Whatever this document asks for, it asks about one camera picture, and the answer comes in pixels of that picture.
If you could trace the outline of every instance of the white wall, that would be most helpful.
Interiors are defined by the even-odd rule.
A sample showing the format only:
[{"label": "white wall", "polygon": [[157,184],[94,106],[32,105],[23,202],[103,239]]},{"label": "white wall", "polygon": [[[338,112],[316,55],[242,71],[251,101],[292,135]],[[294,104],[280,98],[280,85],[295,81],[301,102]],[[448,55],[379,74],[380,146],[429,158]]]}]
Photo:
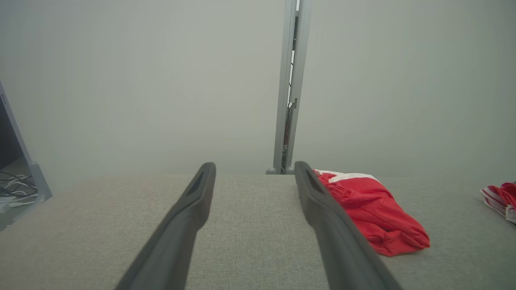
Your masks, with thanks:
[{"label": "white wall", "polygon": [[0,80],[54,193],[272,167],[285,3],[2,0]]},{"label": "white wall", "polygon": [[516,2],[312,2],[294,161],[516,179]]}]

